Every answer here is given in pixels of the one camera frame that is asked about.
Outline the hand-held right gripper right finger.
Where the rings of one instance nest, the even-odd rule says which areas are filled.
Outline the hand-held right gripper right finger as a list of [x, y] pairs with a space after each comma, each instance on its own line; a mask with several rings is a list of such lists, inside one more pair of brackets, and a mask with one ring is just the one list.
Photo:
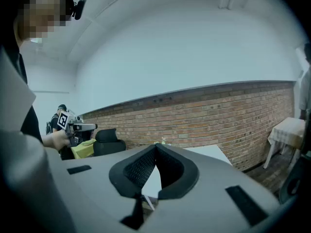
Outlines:
[[199, 179], [199, 169], [192, 160], [162, 144], [155, 146], [155, 165], [161, 180], [160, 200], [184, 197]]

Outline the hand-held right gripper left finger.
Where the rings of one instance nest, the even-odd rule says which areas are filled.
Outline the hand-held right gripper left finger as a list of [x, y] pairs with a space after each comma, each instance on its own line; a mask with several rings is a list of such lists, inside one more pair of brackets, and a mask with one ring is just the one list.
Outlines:
[[109, 179], [121, 196], [138, 198], [155, 166], [156, 146], [150, 145], [114, 164], [109, 171]]

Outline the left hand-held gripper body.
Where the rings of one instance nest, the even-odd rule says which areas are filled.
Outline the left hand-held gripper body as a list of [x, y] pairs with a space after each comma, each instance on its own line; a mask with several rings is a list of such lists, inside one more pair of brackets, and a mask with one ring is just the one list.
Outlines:
[[76, 147], [82, 142], [90, 140], [98, 128], [96, 123], [84, 123], [79, 116], [64, 111], [60, 113], [57, 124], [65, 130], [71, 147]]

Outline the person's left forearm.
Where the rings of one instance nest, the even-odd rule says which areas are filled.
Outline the person's left forearm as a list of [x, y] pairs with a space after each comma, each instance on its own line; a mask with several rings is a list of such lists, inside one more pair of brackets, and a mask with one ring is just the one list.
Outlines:
[[43, 144], [44, 147], [54, 148], [52, 134], [42, 135], [41, 139], [42, 139], [42, 144]]

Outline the person's left hand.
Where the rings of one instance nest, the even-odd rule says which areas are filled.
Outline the person's left hand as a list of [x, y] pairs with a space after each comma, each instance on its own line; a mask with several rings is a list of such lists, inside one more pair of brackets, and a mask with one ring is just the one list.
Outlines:
[[63, 147], [70, 145], [70, 139], [65, 130], [52, 133], [52, 147], [60, 151]]

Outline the green plant with white flowers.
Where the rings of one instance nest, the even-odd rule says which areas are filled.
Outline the green plant with white flowers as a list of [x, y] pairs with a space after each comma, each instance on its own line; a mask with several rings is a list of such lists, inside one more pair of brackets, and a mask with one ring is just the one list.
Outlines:
[[155, 141], [155, 142], [154, 142], [154, 145], [156, 145], [156, 144], [169, 145], [169, 146], [172, 145], [171, 143], [168, 143], [168, 142], [167, 142], [167, 140], [166, 140], [165, 137], [162, 137], [160, 141]]

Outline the table with checked cloth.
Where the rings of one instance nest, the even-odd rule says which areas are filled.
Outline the table with checked cloth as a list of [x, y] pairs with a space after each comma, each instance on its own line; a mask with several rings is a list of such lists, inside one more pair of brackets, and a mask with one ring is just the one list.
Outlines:
[[277, 147], [281, 148], [280, 154], [283, 154], [285, 150], [293, 150], [290, 167], [294, 166], [302, 148], [305, 126], [304, 120], [288, 117], [272, 128], [268, 137], [271, 146], [263, 166], [264, 169], [268, 167], [274, 152], [278, 149]]

